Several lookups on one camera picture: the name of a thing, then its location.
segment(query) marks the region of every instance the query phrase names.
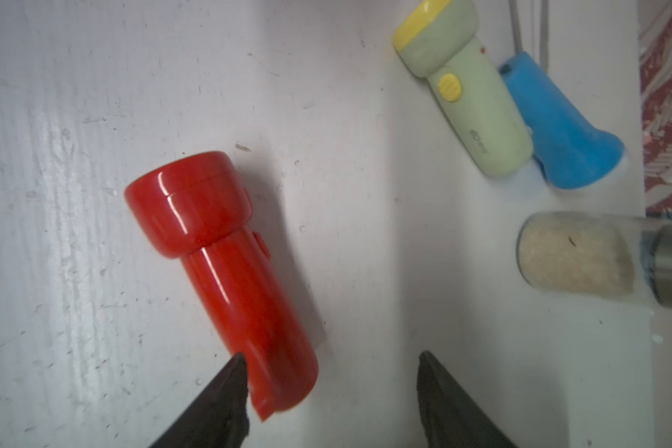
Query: blue flashlight base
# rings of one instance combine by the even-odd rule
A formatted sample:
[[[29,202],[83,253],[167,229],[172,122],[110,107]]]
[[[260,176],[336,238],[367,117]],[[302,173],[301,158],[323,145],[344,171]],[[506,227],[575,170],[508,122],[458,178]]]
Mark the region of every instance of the blue flashlight base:
[[[526,52],[500,67],[546,179],[579,189],[609,174],[625,153],[622,140],[594,128]]]

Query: flashlight handle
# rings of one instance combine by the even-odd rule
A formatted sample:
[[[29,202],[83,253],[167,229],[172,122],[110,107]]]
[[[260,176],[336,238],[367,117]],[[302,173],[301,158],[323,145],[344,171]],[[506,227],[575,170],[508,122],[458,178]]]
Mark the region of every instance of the flashlight handle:
[[[257,235],[244,225],[182,264],[224,345],[246,356],[251,402],[265,420],[308,395],[319,365]]]
[[[462,88],[454,102],[447,101],[439,88],[448,74],[455,75]],[[510,174],[532,157],[528,129],[477,37],[428,81],[461,142],[486,175]]]
[[[620,163],[625,154],[622,140],[592,126],[528,53],[515,55],[500,70],[532,129],[535,157],[551,184],[579,189]]]

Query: glass jar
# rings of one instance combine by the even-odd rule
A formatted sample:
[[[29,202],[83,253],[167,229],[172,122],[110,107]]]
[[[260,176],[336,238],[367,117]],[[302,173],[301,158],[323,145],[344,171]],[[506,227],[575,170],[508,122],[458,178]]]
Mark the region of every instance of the glass jar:
[[[672,308],[672,221],[538,213],[520,231],[517,261],[540,289]]]

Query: white table surface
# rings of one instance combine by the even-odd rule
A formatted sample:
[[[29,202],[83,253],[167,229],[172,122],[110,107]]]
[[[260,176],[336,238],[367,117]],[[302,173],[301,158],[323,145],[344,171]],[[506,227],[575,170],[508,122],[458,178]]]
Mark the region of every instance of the white table surface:
[[[532,212],[643,211],[636,2],[551,1],[551,76],[629,151],[580,196],[534,164],[483,177],[390,45],[416,4],[0,1],[0,447],[145,447],[226,363],[122,198],[205,150],[256,199],[321,366],[298,407],[250,409],[245,446],[425,446],[426,348],[523,448],[653,446],[649,315],[514,261]],[[500,63],[506,2],[476,4]]]

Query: red flashlight body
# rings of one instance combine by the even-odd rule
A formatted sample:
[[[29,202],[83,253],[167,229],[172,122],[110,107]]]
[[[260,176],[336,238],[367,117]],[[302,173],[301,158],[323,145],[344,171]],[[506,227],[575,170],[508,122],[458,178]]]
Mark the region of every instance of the red flashlight body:
[[[319,374],[316,354],[269,249],[247,226],[251,201],[229,157],[172,162],[130,184],[125,198],[155,248],[181,258],[229,352],[246,356],[261,420],[304,399]]]

